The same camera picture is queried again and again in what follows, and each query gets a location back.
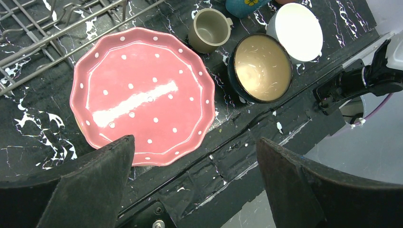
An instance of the olive green mug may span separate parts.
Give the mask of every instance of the olive green mug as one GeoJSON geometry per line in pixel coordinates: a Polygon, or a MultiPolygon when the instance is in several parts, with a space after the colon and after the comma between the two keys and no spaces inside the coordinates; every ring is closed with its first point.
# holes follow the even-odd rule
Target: olive green mug
{"type": "Polygon", "coordinates": [[[197,52],[215,51],[230,38],[232,20],[215,9],[202,9],[189,29],[189,43],[197,52]]]}

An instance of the black marble countertop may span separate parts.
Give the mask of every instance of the black marble countertop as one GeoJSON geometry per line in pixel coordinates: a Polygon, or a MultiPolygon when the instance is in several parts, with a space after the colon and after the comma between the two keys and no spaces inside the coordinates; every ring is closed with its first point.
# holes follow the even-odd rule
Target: black marble countertop
{"type": "MultiPolygon", "coordinates": [[[[53,19],[61,15],[61,7],[68,2],[70,1],[57,1],[53,19]]],[[[127,14],[138,13],[151,2],[129,1],[127,14]]],[[[158,192],[159,198],[167,200],[163,203],[174,214],[175,222],[206,205],[205,200],[212,194],[225,189],[226,184],[254,167],[256,139],[265,136],[285,144],[309,122],[314,122],[313,117],[317,114],[308,114],[315,105],[311,92],[307,89],[378,38],[374,30],[374,18],[365,0],[298,0],[297,2],[311,9],[319,19],[324,34],[321,55],[311,62],[294,66],[292,86],[279,101],[250,104],[238,97],[229,87],[226,65],[239,40],[251,33],[265,33],[265,26],[279,5],[270,3],[247,18],[237,19],[226,11],[224,2],[167,0],[120,28],[121,31],[140,26],[167,32],[188,45],[188,28],[198,10],[215,8],[225,16],[231,17],[234,22],[229,41],[214,53],[201,55],[216,83],[216,119],[210,132],[199,149],[170,166],[132,168],[122,202],[122,219],[125,219],[123,215],[127,214],[129,209],[135,208],[133,205],[140,205],[141,202],[144,204],[158,192]],[[279,133],[276,122],[282,124],[284,134],[279,133]],[[213,157],[213,153],[219,151],[222,151],[221,157],[213,157]],[[208,177],[201,175],[202,172],[208,174],[208,177]],[[192,180],[194,189],[185,187],[185,174],[188,177],[197,177],[197,183],[192,180]],[[162,190],[174,182],[176,184],[171,186],[172,189],[162,190]],[[182,205],[184,208],[175,208],[182,207],[177,203],[178,200],[186,202],[185,206],[182,205]]],[[[91,10],[98,8],[100,6],[95,4],[91,10]]],[[[28,8],[28,12],[36,19],[46,16],[49,14],[47,1],[37,1],[28,8]]],[[[117,9],[117,13],[121,13],[121,8],[117,9]]],[[[86,12],[76,10],[72,19],[87,15],[86,12]]],[[[116,18],[105,14],[62,36],[58,42],[65,51],[71,51],[115,23],[116,18]]],[[[15,26],[12,19],[0,22],[1,31],[15,26]]],[[[55,32],[58,29],[58,26],[54,26],[48,31],[55,32]]],[[[32,43],[22,33],[9,33],[5,38],[0,44],[0,58],[32,43]]],[[[17,180],[22,175],[48,170],[94,150],[85,141],[68,105],[73,82],[71,63],[75,64],[89,48],[69,58],[69,63],[63,62],[15,89],[14,96],[0,97],[0,181],[17,180]]],[[[49,59],[43,54],[37,54],[5,70],[12,78],[19,78],[48,62],[49,59]]]]}

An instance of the white cup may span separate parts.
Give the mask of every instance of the white cup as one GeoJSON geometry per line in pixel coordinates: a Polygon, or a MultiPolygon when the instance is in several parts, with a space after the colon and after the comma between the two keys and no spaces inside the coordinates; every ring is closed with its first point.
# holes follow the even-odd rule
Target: white cup
{"type": "Polygon", "coordinates": [[[284,46],[292,64],[312,61],[321,53],[322,28],[315,15],[303,5],[282,6],[270,19],[266,33],[284,46]]]}

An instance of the polka dot plate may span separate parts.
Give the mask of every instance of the polka dot plate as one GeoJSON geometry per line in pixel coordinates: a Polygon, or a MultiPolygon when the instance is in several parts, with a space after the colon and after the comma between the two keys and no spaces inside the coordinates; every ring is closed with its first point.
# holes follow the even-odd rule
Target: polka dot plate
{"type": "Polygon", "coordinates": [[[77,62],[70,107],[92,147],[133,134],[133,166],[165,166],[200,146],[215,118],[214,82],[173,35],[132,28],[77,62]]]}

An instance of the metal bolt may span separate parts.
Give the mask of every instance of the metal bolt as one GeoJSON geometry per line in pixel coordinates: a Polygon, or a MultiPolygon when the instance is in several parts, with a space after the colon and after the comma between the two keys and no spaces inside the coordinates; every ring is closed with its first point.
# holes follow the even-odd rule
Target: metal bolt
{"type": "Polygon", "coordinates": [[[165,223],[162,220],[157,220],[153,223],[153,228],[165,228],[165,223]]]}

